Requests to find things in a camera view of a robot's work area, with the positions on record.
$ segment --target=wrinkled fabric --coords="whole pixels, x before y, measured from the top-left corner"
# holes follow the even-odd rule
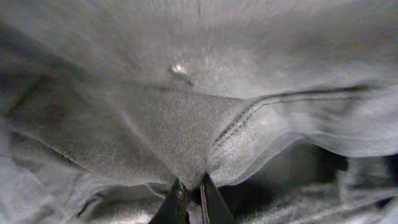
[[[397,24],[393,0],[2,0],[0,221],[147,223],[207,172],[244,223],[386,222]],[[254,185],[275,202],[229,201]]]

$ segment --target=black clip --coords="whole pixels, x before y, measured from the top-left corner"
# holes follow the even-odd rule
[[[149,223],[189,224],[187,212],[189,195],[187,189],[177,179],[162,206]],[[237,223],[208,174],[205,174],[200,186],[200,198],[203,224]]]

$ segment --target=gray fabric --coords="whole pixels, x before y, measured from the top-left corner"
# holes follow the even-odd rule
[[[397,24],[395,0],[1,0],[0,221],[146,222],[160,198],[123,204],[111,189],[162,195],[205,172],[250,182],[304,140],[348,171],[318,183],[332,202],[304,195],[319,206],[275,223],[369,195],[328,218],[382,218],[374,204],[396,194],[383,161],[398,153]]]
[[[381,219],[375,206],[339,204],[336,189],[314,187],[302,189],[282,198],[267,213],[258,212],[245,217],[241,223],[375,223]]]
[[[390,224],[397,221],[398,218],[398,205],[397,201],[392,202],[386,209],[385,218],[379,224]]]

